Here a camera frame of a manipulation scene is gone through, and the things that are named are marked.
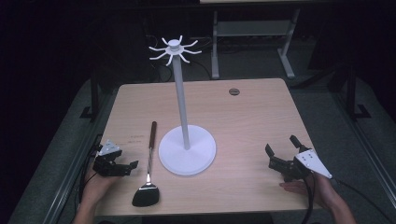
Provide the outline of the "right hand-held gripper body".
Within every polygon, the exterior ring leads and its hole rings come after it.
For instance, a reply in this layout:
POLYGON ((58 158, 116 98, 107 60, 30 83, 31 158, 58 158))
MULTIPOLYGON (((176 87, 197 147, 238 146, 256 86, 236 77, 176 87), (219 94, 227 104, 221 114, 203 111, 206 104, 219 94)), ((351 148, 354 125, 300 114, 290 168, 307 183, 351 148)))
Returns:
POLYGON ((332 174, 313 149, 298 153, 292 161, 285 161, 276 156, 269 160, 268 167, 270 169, 291 179, 304 179, 312 172, 332 179, 332 174))

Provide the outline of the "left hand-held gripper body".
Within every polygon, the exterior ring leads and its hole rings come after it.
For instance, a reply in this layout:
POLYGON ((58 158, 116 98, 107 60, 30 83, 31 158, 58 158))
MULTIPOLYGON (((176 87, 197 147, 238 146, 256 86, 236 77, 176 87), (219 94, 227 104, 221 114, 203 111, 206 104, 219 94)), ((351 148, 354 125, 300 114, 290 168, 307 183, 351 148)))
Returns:
POLYGON ((117 164, 115 159, 122 150, 110 140, 102 145, 95 157, 92 169, 101 176, 126 176, 132 172, 131 164, 117 164))

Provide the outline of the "black spatula with brown handle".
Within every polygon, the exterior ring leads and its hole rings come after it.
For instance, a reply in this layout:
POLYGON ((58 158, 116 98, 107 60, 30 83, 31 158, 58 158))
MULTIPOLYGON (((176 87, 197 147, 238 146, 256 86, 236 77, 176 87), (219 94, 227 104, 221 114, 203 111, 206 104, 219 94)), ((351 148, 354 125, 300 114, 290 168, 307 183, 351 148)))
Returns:
POLYGON ((150 128, 150 136, 148 143, 148 169, 146 183, 140 187, 134 194, 132 205, 135 207, 148 207, 156 204, 160 199, 160 191, 151 180, 151 166, 153 158, 153 150, 155 146, 155 138, 157 131, 157 122, 153 121, 150 128))

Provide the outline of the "white utensil rack with hooks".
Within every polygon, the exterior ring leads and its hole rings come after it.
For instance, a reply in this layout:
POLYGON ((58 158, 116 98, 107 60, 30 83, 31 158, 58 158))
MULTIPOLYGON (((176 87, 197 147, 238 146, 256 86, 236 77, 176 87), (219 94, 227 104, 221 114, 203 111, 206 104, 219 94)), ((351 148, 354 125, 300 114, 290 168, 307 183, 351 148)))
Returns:
POLYGON ((169 57, 166 65, 171 65, 173 68, 180 125, 166 133, 160 141, 159 158, 163 167, 175 175, 198 175, 214 161, 217 145, 215 138, 208 130, 188 123, 181 63, 189 63, 183 56, 184 53, 194 55, 201 51, 190 50, 190 47, 197 44, 196 41, 183 45, 182 35, 178 39, 162 38, 162 41, 165 44, 164 48, 150 47, 150 49, 162 53, 153 57, 153 60, 160 60, 164 56, 169 57))

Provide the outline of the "person's left hand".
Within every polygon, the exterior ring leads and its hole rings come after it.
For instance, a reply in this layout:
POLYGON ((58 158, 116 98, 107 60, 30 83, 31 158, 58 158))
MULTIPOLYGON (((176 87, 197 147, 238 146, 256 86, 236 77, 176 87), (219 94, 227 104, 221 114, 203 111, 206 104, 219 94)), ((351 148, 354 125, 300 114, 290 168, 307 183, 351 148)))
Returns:
POLYGON ((121 180, 120 176, 101 176, 90 169, 85 177, 80 206, 95 207, 118 180, 121 180))

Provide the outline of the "person's right hand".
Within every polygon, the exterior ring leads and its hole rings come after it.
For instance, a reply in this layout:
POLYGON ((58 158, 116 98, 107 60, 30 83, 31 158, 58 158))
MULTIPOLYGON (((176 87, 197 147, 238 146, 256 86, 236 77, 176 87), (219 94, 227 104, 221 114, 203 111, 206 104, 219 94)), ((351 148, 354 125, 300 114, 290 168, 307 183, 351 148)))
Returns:
POLYGON ((314 192, 314 202, 322 208, 330 210, 336 202, 337 193, 333 189, 330 180, 316 173, 313 173, 305 181, 293 180, 280 183, 279 186, 285 191, 307 196, 308 189, 314 192))

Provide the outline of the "black metal stand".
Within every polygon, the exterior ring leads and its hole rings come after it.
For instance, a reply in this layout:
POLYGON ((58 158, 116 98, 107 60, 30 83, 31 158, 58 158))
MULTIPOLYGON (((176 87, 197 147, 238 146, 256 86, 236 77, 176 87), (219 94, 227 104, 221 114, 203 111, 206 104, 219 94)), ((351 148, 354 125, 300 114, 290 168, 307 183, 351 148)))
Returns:
POLYGON ((89 119, 90 122, 94 122, 99 113, 99 85, 98 75, 96 72, 91 74, 91 105, 85 106, 82 113, 80 114, 81 119, 89 119))
POLYGON ((338 63, 334 67, 328 88, 330 92, 340 92, 343 88, 346 88, 345 110, 352 120, 371 117, 364 105, 356 104, 357 77, 352 65, 338 63))

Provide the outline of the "aluminium rail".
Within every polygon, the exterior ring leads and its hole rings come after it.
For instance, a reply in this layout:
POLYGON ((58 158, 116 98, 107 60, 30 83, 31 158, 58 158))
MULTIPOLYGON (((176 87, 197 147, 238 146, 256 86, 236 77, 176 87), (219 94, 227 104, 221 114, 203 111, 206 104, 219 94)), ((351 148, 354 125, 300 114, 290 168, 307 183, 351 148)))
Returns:
POLYGON ((100 93, 96 100, 89 96, 88 102, 75 101, 70 107, 45 157, 47 180, 55 185, 41 224, 57 224, 68 202, 74 206, 80 179, 102 140, 114 100, 113 94, 100 93))
POLYGON ((347 110, 347 102, 338 93, 332 93, 332 99, 334 100, 338 110, 341 112, 347 125, 358 139, 368 162, 373 167, 376 177, 386 192, 390 202, 396 208, 396 183, 393 181, 388 170, 378 157, 378 154, 375 152, 373 144, 359 125, 360 119, 370 119, 372 116, 364 105, 356 106, 358 108, 358 112, 349 113, 347 110))

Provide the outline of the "white metal desk frame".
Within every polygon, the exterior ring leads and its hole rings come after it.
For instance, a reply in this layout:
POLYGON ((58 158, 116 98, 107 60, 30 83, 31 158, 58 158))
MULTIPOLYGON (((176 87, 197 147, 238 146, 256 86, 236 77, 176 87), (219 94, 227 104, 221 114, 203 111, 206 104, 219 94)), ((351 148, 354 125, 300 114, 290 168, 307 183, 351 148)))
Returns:
POLYGON ((219 79, 218 38, 235 36, 283 36, 285 42, 277 50, 279 60, 286 77, 294 79, 295 75, 288 59, 288 51, 301 10, 293 11, 290 20, 283 21, 220 21, 218 12, 213 14, 211 77, 219 79))

